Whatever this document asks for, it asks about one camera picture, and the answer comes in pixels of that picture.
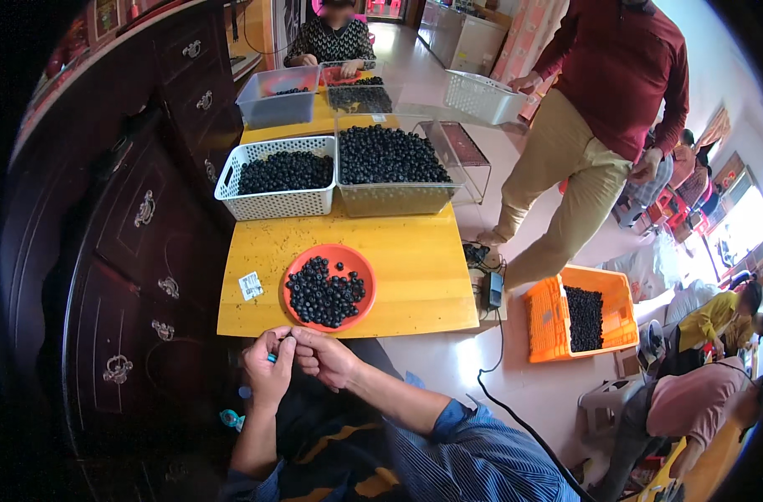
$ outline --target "power adapter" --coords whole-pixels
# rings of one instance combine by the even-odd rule
[[[504,278],[495,272],[487,272],[482,279],[482,306],[488,311],[501,307]]]

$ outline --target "khaki pants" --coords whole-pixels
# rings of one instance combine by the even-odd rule
[[[540,194],[568,178],[546,233],[507,265],[505,291],[560,272],[605,222],[632,162],[593,137],[557,89],[543,98],[524,154],[501,188],[493,231],[511,239]]]

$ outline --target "metal drawer pull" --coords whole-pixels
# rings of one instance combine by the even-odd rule
[[[195,57],[200,55],[200,40],[195,40],[191,44],[187,45],[183,50],[183,55],[187,55],[192,59],[195,59]]]
[[[158,279],[158,287],[164,290],[164,292],[177,300],[180,297],[178,291],[178,284],[172,277],[166,277],[165,279]]]
[[[204,110],[208,110],[211,108],[211,103],[213,101],[213,97],[211,94],[211,91],[206,91],[206,94],[203,95],[203,97],[200,98],[199,101],[197,101],[197,108],[203,108]]]
[[[172,338],[175,337],[175,328],[166,325],[162,322],[158,322],[157,320],[152,320],[152,328],[155,329],[155,332],[158,334],[158,337],[163,341],[170,341]]]
[[[133,369],[133,363],[128,361],[127,357],[122,354],[108,359],[105,366],[107,369],[103,373],[103,380],[106,382],[114,382],[119,386],[127,381],[127,373]]]
[[[139,213],[135,216],[133,224],[136,227],[149,225],[153,215],[155,215],[155,201],[152,200],[152,190],[147,190],[144,193],[144,202],[139,205]]]
[[[216,183],[216,169],[214,168],[214,164],[211,163],[209,159],[206,159],[206,175],[208,176],[208,179],[211,180],[211,183]]]

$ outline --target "label sticker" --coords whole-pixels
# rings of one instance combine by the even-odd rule
[[[239,279],[239,288],[241,288],[241,295],[245,297],[245,301],[264,294],[262,284],[258,282],[258,275],[255,272]]]

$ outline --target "hand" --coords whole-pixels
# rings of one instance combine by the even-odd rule
[[[311,54],[299,55],[292,59],[293,66],[317,66],[317,58]]]
[[[289,326],[268,329],[252,347],[241,353],[250,388],[253,390],[254,408],[270,409],[275,413],[289,388],[297,345],[294,337],[286,336],[291,329]],[[267,360],[270,353],[277,354],[275,364]]]
[[[543,84],[543,78],[533,70],[529,72],[529,75],[511,80],[507,85],[510,86],[513,92],[521,91],[524,94],[532,94],[537,89],[537,86],[541,84]]]
[[[363,67],[365,65],[365,61],[362,59],[352,59],[350,61],[346,61],[342,63],[342,72],[340,75],[342,75],[342,78],[344,79],[350,79],[356,76],[356,72],[359,71],[359,68]]]
[[[652,147],[643,153],[641,160],[637,162],[627,180],[636,185],[643,185],[655,179],[658,173],[658,164],[663,159],[663,151]]]
[[[716,355],[713,356],[714,359],[717,361],[719,359],[724,359],[724,344],[722,343],[722,340],[716,338],[713,341],[713,349],[716,352]]]
[[[344,389],[363,364],[339,340],[314,329],[296,326],[292,336],[298,341],[295,354],[303,372],[316,376],[335,392]]]

